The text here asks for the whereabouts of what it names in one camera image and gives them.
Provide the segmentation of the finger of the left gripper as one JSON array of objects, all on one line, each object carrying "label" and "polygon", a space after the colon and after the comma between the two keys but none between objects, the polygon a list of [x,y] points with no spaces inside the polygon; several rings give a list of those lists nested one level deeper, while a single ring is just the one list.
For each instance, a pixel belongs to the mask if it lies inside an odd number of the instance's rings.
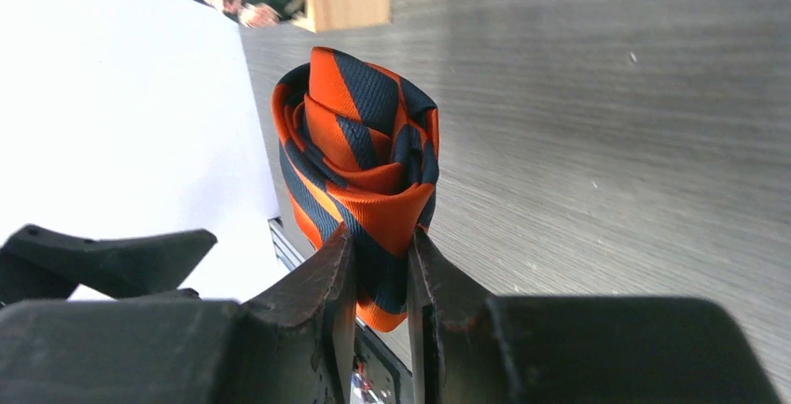
[{"label": "finger of the left gripper", "polygon": [[28,224],[1,246],[1,304],[66,300],[79,286],[112,299],[179,295],[216,243],[208,230],[92,240]]}]

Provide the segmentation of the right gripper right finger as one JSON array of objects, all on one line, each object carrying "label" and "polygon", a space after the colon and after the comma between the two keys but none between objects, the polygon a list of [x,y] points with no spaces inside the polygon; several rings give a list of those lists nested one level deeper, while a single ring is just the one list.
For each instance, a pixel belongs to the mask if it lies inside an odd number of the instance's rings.
[{"label": "right gripper right finger", "polygon": [[417,230],[409,336],[419,403],[776,403],[750,343],[691,297],[498,296]]}]

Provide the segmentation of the orange navy striped tie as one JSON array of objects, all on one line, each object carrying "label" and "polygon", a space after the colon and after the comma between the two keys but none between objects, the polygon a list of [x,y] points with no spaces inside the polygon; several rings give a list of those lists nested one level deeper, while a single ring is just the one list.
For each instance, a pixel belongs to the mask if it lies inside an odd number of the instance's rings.
[{"label": "orange navy striped tie", "polygon": [[406,318],[408,250],[432,222],[439,177],[435,101],[401,75],[316,47],[271,97],[294,217],[315,248],[339,225],[357,255],[357,315],[389,332]]}]

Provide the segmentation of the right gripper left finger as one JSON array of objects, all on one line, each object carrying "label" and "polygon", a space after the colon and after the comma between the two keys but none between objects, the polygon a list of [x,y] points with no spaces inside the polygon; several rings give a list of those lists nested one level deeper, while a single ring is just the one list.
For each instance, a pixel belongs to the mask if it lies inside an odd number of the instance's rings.
[{"label": "right gripper left finger", "polygon": [[337,228],[246,302],[179,295],[1,304],[5,403],[345,403],[354,358],[354,254]]}]

